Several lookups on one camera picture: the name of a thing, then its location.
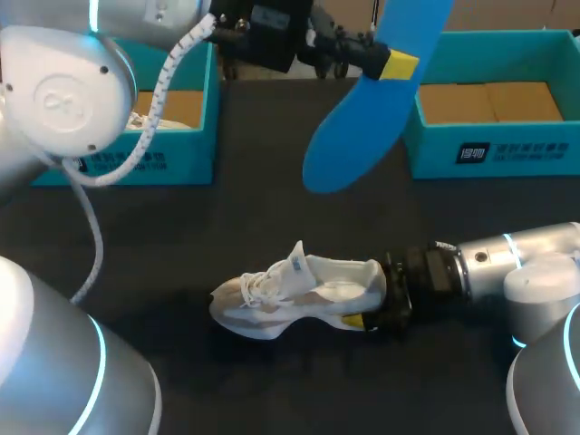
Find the shoe sole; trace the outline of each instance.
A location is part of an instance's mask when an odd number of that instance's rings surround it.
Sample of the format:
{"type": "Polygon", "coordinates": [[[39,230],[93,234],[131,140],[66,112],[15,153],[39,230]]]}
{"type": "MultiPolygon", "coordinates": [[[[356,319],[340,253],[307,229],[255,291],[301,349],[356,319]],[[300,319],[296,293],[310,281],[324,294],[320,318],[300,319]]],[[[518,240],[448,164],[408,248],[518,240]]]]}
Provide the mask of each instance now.
{"type": "Polygon", "coordinates": [[[288,321],[284,324],[279,324],[277,326],[272,326],[272,327],[266,328],[266,329],[239,328],[236,326],[224,324],[217,319],[214,319],[214,320],[220,326],[226,328],[227,330],[231,331],[232,333],[242,335],[246,338],[251,338],[253,340],[263,340],[264,341],[264,340],[275,340],[280,335],[282,335],[282,333],[291,324],[294,324],[295,322],[298,322],[299,320],[306,319],[306,318],[322,320],[323,322],[331,325],[333,328],[340,329],[343,331],[353,331],[353,332],[357,332],[357,333],[365,332],[363,328],[358,328],[356,326],[350,326],[349,324],[345,324],[342,320],[343,318],[340,315],[317,315],[317,316],[308,315],[308,316],[299,317],[297,319],[288,321]]]}

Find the black mat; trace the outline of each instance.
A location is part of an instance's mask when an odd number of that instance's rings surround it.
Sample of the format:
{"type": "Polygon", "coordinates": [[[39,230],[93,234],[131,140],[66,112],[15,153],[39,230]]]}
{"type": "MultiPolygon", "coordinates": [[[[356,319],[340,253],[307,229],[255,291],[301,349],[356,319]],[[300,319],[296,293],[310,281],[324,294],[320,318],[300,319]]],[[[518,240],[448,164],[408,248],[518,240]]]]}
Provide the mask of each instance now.
{"type": "MultiPolygon", "coordinates": [[[[305,192],[309,137],[350,85],[229,84],[215,186],[91,193],[107,256],[84,308],[158,371],[162,435],[513,433],[511,355],[493,310],[422,325],[402,343],[317,322],[249,343],[208,319],[209,291],[286,257],[298,239],[318,255],[367,258],[579,219],[580,179],[412,182],[402,145],[345,192],[305,192]]],[[[2,255],[65,295],[85,278],[92,241],[68,189],[25,193],[0,224],[2,255]]]]}

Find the box label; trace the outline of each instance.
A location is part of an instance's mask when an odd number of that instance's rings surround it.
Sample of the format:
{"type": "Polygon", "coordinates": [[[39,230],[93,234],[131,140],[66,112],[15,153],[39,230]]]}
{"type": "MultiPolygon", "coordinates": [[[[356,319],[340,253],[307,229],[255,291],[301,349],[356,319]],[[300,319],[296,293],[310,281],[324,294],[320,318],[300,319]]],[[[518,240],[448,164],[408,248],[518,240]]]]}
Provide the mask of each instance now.
{"type": "Polygon", "coordinates": [[[561,143],[500,143],[494,145],[493,161],[524,162],[562,160],[570,144],[561,143]]]}
{"type": "MultiPolygon", "coordinates": [[[[85,165],[85,172],[104,174],[116,170],[128,157],[129,152],[100,152],[90,156],[90,164],[85,165]]],[[[167,170],[167,160],[162,152],[146,152],[134,170],[163,171],[167,170]]]]}
{"type": "Polygon", "coordinates": [[[459,148],[456,163],[483,163],[488,156],[489,146],[489,142],[465,142],[459,148]]]}

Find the white sneaker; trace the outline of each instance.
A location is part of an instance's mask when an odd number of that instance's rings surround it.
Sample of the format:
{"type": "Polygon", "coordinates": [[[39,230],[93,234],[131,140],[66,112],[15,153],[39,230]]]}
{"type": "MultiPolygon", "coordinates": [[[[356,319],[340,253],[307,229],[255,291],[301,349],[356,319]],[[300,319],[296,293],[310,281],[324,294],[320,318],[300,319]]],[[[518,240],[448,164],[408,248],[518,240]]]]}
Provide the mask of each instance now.
{"type": "MultiPolygon", "coordinates": [[[[146,116],[132,112],[129,117],[129,120],[127,121],[127,127],[125,129],[144,130],[146,120],[147,120],[146,116]]],[[[191,127],[189,127],[186,124],[182,124],[181,122],[161,120],[159,123],[158,130],[191,130],[191,127]]]]}
{"type": "Polygon", "coordinates": [[[386,278],[378,262],[305,256],[298,242],[290,257],[266,272],[243,274],[224,283],[212,293],[209,311],[234,333],[273,340],[304,317],[361,331],[342,317],[378,309],[386,293],[386,278]]]}

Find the blue storage box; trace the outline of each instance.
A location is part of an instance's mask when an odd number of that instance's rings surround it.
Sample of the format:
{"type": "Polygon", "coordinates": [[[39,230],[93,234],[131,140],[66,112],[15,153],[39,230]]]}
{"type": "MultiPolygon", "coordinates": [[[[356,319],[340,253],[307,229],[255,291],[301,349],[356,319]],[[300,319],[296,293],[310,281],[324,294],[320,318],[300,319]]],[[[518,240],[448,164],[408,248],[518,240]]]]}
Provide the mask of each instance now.
{"type": "MultiPolygon", "coordinates": [[[[138,43],[121,42],[120,45],[133,62],[140,91],[152,91],[167,54],[138,43]]],[[[149,152],[120,185],[203,185],[212,182],[219,111],[218,62],[212,44],[203,43],[184,58],[171,82],[170,90],[203,91],[198,128],[158,130],[149,152]]],[[[125,131],[104,152],[82,158],[81,171],[97,176],[116,169],[133,150],[140,134],[140,130],[125,131]]],[[[68,184],[67,179],[57,170],[44,173],[34,183],[35,186],[68,184]]]]}
{"type": "Polygon", "coordinates": [[[404,132],[416,179],[580,174],[580,49],[568,31],[441,36],[425,84],[546,82],[564,121],[428,124],[404,132]]]}

